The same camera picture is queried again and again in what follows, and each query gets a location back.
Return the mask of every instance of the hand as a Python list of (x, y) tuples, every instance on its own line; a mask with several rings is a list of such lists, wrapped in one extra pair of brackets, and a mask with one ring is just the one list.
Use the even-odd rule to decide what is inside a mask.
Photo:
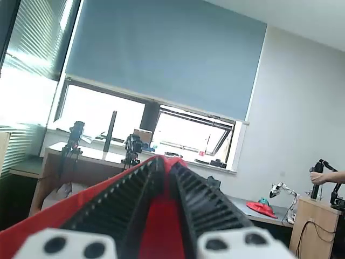
[(315, 185), (321, 185), (321, 184), (326, 182), (326, 179), (324, 176), (325, 176), (324, 174), (320, 174), (317, 172), (311, 172), (310, 173), (310, 180)]

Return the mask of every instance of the open window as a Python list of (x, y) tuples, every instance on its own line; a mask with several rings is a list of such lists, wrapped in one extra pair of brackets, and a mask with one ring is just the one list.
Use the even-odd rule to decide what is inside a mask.
[(234, 122), (224, 122), (181, 109), (161, 105), (153, 145), (159, 153), (172, 152), (188, 160), (229, 156)]

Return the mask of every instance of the white wall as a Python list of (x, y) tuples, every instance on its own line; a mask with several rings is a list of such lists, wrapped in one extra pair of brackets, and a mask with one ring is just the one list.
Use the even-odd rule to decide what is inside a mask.
[[(344, 52), (268, 27), (238, 175), (219, 177), (223, 192), (257, 200), (283, 181), (304, 194), (320, 158), (345, 170), (344, 98)], [(323, 187), (326, 202), (333, 187)], [(286, 207), (291, 200), (281, 194), (270, 202)]]

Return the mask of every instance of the black object on desk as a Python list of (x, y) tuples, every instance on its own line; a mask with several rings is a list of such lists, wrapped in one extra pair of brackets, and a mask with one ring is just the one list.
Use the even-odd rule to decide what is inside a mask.
[(108, 134), (107, 134), (107, 137), (106, 137), (106, 142), (104, 143), (104, 148), (103, 148), (104, 152), (108, 152), (109, 151), (110, 141), (112, 139), (113, 130), (114, 130), (114, 124), (115, 124), (115, 119), (116, 119), (117, 113), (118, 113), (117, 111), (113, 111), (112, 119), (111, 119), (110, 124), (109, 124)]
[(225, 164), (225, 163), (222, 163), (222, 162), (220, 161), (220, 159), (211, 160), (210, 165), (216, 166), (216, 167), (220, 167), (220, 168), (226, 168), (226, 164)]

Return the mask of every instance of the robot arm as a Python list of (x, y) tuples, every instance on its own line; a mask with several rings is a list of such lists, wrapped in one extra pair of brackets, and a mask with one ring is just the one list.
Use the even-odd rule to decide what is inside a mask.
[[(334, 167), (332, 167), (327, 161), (320, 159), (315, 167), (312, 167), (309, 171), (310, 172), (318, 172), (318, 173), (323, 173), (323, 168), (326, 167), (327, 169), (331, 170), (332, 172), (338, 172), (337, 169), (335, 169)], [(330, 196), (330, 206), (334, 209), (338, 209), (338, 210), (345, 210), (345, 201), (338, 196), (338, 191), (341, 187), (341, 183), (337, 183), (331, 193)], [(311, 198), (312, 199), (316, 199), (317, 195), (319, 192), (319, 185), (314, 185), (313, 187), (313, 191), (311, 194)]]
[(288, 188), (286, 184), (284, 184), (283, 182), (279, 182), (277, 185), (272, 184), (272, 189), (270, 191), (270, 198), (273, 198), (279, 195), (281, 190), (286, 191), (289, 195), (294, 197), (287, 211), (287, 222), (290, 224), (293, 224), (296, 218), (296, 213), (294, 213), (294, 208), (300, 195), (296, 193), (294, 190), (291, 190), (290, 188)]

